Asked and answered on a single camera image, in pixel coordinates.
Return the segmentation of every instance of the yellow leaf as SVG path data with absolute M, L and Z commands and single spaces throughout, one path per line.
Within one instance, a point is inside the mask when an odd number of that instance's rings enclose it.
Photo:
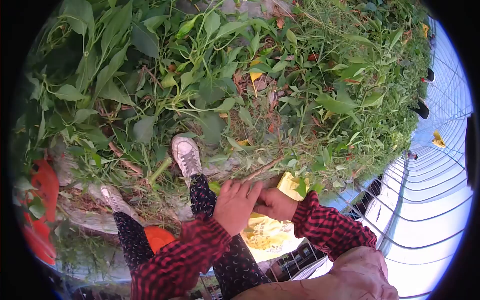
M 255 73 L 255 72 L 250 73 L 250 78 L 252 79 L 252 82 L 254 82 L 258 78 L 260 78 L 260 76 L 262 76 L 262 74 L 263 73 Z
M 435 130 L 435 132 L 433 133 L 433 136 L 434 136 L 435 139 L 432 142 L 435 146 L 438 146 L 440 148 L 446 148 L 447 147 L 445 145 L 444 140 L 440 136 L 440 133 L 438 132 L 438 130 Z
M 250 146 L 250 143 L 248 142 L 248 140 L 243 140 L 243 141 L 240 141 L 240 142 L 236 141 L 236 142 L 239 146 Z
M 327 111 L 327 113 L 325 114 L 324 116 L 324 119 L 322 120 L 322 122 L 325 122 L 326 119 L 329 119 L 331 116 L 335 115 L 334 112 L 331 112 L 331 111 Z
M 425 25 L 424 23 L 420 23 L 420 24 L 422 24 L 423 35 L 425 35 L 425 38 L 428 38 L 427 32 L 430 28 L 427 25 Z
M 237 144 L 239 144 L 240 146 L 250 146 L 250 143 L 248 142 L 248 140 L 237 142 Z
M 259 63 L 261 63 L 261 61 L 259 61 L 259 60 L 254 60 L 254 61 L 252 61 L 252 62 L 250 63 L 250 68 L 253 67 L 253 66 L 256 65 L 256 64 L 259 64 Z

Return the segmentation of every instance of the dark pants with crescent print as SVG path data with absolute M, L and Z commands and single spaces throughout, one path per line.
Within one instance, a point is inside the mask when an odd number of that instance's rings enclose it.
M 195 216 L 204 213 L 210 218 L 213 215 L 216 195 L 208 188 L 205 175 L 192 176 L 190 196 Z M 155 254 L 148 244 L 144 228 L 137 221 L 124 213 L 114 213 L 113 216 L 119 229 L 123 255 L 128 267 L 133 271 Z M 223 299 L 230 300 L 248 289 L 271 282 L 258 267 L 240 234 L 233 237 L 229 246 L 230 251 L 213 264 Z

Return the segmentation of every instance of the red plaid shirt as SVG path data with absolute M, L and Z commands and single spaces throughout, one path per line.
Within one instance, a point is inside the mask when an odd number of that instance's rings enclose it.
M 316 192 L 299 203 L 292 222 L 295 236 L 306 237 L 330 260 L 360 246 L 375 248 L 377 237 L 362 223 L 318 204 Z M 170 299 L 184 296 L 206 271 L 229 251 L 231 236 L 213 218 L 183 224 L 182 237 L 158 251 L 132 272 L 131 299 Z

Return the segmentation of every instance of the shoe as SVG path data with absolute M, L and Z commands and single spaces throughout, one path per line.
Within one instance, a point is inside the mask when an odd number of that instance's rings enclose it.
M 181 137 L 178 134 L 172 139 L 172 156 L 190 187 L 190 177 L 202 172 L 200 150 L 198 150 L 197 144 L 192 139 Z
M 114 213 L 122 212 L 134 219 L 137 217 L 135 210 L 123 200 L 120 192 L 116 188 L 102 185 L 100 190 L 105 202 L 112 208 Z

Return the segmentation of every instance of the green chili pepper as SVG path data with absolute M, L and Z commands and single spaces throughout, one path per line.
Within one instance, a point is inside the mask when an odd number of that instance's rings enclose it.
M 175 36 L 177 39 L 182 39 L 184 38 L 190 30 L 192 30 L 193 26 L 195 25 L 195 21 L 200 15 L 196 15 L 193 20 L 188 21 L 187 23 L 183 24 L 182 27 L 180 28 L 179 32 Z

